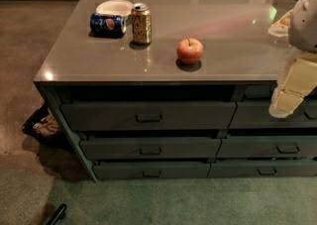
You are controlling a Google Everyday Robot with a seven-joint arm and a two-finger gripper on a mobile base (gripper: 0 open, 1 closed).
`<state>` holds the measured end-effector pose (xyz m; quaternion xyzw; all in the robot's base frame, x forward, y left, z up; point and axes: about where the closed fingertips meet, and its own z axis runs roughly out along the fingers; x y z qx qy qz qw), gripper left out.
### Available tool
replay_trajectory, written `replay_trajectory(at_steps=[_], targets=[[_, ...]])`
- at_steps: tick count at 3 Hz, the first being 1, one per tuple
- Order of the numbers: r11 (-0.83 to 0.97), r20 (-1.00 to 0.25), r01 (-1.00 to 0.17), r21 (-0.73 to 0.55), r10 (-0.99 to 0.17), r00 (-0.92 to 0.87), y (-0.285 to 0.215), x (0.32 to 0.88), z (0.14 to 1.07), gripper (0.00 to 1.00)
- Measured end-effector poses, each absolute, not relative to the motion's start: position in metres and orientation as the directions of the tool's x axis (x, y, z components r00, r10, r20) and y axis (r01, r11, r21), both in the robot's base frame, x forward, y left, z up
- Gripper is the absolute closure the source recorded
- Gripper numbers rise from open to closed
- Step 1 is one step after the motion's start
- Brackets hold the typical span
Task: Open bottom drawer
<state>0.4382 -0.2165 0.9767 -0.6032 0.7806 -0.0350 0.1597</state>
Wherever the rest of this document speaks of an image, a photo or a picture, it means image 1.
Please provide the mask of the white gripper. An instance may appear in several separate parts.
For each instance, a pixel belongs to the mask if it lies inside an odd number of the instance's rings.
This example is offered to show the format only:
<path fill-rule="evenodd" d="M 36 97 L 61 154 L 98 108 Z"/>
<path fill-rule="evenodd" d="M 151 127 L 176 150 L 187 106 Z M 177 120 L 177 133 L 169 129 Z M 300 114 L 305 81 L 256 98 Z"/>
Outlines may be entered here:
<path fill-rule="evenodd" d="M 268 113 L 274 118 L 286 118 L 317 86 L 317 55 L 303 53 L 290 66 L 280 91 L 271 99 Z"/>

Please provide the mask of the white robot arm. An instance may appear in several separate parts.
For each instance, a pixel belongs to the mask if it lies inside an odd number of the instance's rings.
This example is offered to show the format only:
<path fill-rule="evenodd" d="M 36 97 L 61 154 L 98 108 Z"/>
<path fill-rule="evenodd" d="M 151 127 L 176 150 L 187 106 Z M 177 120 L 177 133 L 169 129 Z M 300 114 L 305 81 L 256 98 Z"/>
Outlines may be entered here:
<path fill-rule="evenodd" d="M 317 87 L 317 0 L 298 0 L 267 32 L 300 50 L 283 65 L 268 108 L 272 117 L 286 118 Z"/>

